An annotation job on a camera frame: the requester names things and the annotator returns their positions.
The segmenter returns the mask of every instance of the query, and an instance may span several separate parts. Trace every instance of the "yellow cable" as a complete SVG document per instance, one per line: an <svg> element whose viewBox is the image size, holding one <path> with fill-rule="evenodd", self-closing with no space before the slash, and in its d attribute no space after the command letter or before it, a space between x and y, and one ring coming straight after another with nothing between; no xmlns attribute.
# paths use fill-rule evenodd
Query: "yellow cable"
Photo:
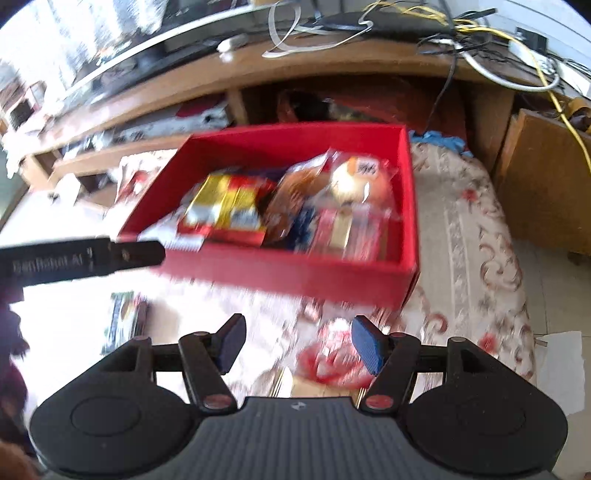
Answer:
<svg viewBox="0 0 591 480"><path fill-rule="evenodd" d="M413 15L415 17L428 18L430 20L436 20L439 23L441 23L442 25L445 25L445 26L448 25L447 17L445 16L444 13L442 13L438 10L435 10L434 8L427 7L425 5L416 5L416 6L410 7L410 8L402 8L396 4L393 4L393 3L390 3L390 2L387 2L384 0L378 0L378 1L374 2L373 4L370 4L367 7L365 7L365 10L372 8L372 7L378 7L378 6L394 7L397 10L399 10L400 13ZM415 10L426 12L426 14L421 13L421 12L417 12ZM494 28L489 28L489 27L483 27L483 26L479 25L477 22L475 22L474 20L468 20L465 18L456 18L456 19L454 19L454 22L459 24L459 25L457 25L457 24L455 25L455 29L458 32L461 32L461 33L471 33L474 31L489 32L494 35L497 35L498 37L506 38L507 40L514 41L514 42L518 43L519 45L521 45L523 48L525 48L528 51L528 53L531 56L531 59L534 61L535 69L536 69L536 72L538 73L538 77L540 77L542 85L544 85L545 87L548 86L548 81L546 80L546 77L544 76L544 72L542 72L542 69L540 68L540 64L536 60L533 52L526 45L524 45L522 42L517 40L515 37L513 37L512 35L509 35L508 33L503 32L501 30L496 30ZM585 156L585 160L587 162L587 167L589 168L589 173L591 173L591 156L589 155L589 152L583 142L583 139L581 138L579 133L575 130L575 128L572 126L572 124L569 122L569 119L566 118L566 115L563 113L562 107L560 106L560 102L556 98L556 95L554 94L554 92L552 92L550 90L550 91L548 91L548 95L550 96L550 99L554 103L554 106L556 107L557 112L560 114L560 119L564 122L566 128L570 131L570 133L572 134L574 139L577 141L577 143L581 147L581 150L583 151L583 154Z"/></svg>
<svg viewBox="0 0 591 480"><path fill-rule="evenodd" d="M535 55L533 54L533 52L526 45L524 45L522 42L520 42L519 40L517 40L515 37L509 35L508 33L503 32L501 30L496 30L494 28L489 28L489 27L481 27L481 26L478 26L478 27L465 27L465 26L461 26L461 27L456 27L456 29L458 31L463 32L463 33L468 33L468 32L471 32L471 31L490 32L492 34L497 35L498 37L506 38L507 40L514 41L517 44L521 45L523 48L525 48L528 51L528 53L530 54L532 60L534 61L535 69L536 69L536 71L538 73L538 77L540 77L540 81L542 82L542 84L545 87L548 86L548 81L546 80L546 77L544 76L544 72L542 72L542 69L540 68L540 64L536 60ZM583 142L583 139L581 138L581 136L579 135L579 133L576 131L576 129L572 126L572 124L569 122L569 119L566 118L566 115L563 113L562 107L560 106L560 102L556 98L556 95L554 94L554 92L552 92L550 90L548 92L548 95L550 96L550 99L554 103L554 106L556 107L556 111L560 114L560 119L564 122L566 128L570 131L570 133L572 134L572 136L574 137L574 139L577 141L577 143L581 147L581 150L583 151L583 155L585 156L585 160L587 162L587 167L589 169L589 173L591 173L591 156L589 155L589 151L587 150L587 147L585 146L585 144Z"/></svg>

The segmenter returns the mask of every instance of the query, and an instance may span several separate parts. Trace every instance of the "power strip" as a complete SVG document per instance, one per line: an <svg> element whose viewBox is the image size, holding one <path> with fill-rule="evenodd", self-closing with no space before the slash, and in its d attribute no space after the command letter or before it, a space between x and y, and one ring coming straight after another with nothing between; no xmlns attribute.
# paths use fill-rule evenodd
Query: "power strip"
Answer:
<svg viewBox="0 0 591 480"><path fill-rule="evenodd" d="M535 64L531 58L530 52L524 46L514 41L510 41L509 51L525 64L535 68ZM581 95L591 98L591 79L589 77L562 61L551 60L534 50L531 50L531 52L538 61L542 72L544 72L546 75L552 76L554 72L558 70L561 79L568 83L572 88L577 90Z"/></svg>
<svg viewBox="0 0 591 480"><path fill-rule="evenodd" d="M534 50L527 49L526 46L524 46L520 43L510 40L509 41L509 51L513 55L515 55L517 58L519 58L523 63L529 65L530 67L532 67L534 69L535 63L534 63L533 59L531 58L531 55L530 55L530 52L531 52L534 55L538 64L540 65L542 72L544 72L546 75L552 75L556 72L555 67L554 67L554 62L552 60L550 60L548 57L542 55L541 53L538 53Z"/></svg>

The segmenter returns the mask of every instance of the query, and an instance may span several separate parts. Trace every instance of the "plastic bag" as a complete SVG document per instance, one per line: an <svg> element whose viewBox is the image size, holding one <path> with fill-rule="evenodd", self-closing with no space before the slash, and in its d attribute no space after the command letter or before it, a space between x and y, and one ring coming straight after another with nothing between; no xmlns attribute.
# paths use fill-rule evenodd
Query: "plastic bag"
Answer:
<svg viewBox="0 0 591 480"><path fill-rule="evenodd" d="M396 169L387 160L370 155L328 152L330 181L327 193L339 205L364 204L378 209L395 210L392 177Z"/></svg>
<svg viewBox="0 0 591 480"><path fill-rule="evenodd" d="M351 341L351 322L337 317L326 322L315 342L297 355L296 374L331 387L369 388L374 377Z"/></svg>

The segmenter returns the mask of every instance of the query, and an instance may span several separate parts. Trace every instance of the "red cloth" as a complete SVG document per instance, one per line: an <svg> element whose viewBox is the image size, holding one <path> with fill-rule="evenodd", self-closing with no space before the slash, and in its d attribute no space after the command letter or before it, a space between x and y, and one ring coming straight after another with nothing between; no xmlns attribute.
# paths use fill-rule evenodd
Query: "red cloth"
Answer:
<svg viewBox="0 0 591 480"><path fill-rule="evenodd" d="M6 373L0 380L0 402L8 398L19 412L22 412L27 402L27 385L17 366L10 361Z"/></svg>

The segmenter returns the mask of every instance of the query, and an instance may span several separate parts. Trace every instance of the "tiled floor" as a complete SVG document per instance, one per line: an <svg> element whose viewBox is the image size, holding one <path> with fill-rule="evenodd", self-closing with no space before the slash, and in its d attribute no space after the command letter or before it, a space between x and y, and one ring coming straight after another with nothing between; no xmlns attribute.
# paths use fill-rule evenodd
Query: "tiled floor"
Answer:
<svg viewBox="0 0 591 480"><path fill-rule="evenodd" d="M528 311L535 334L579 330L586 368L585 410L569 418L569 438L554 470L563 480L591 471L591 259L579 265L566 252L514 243L524 273Z"/></svg>

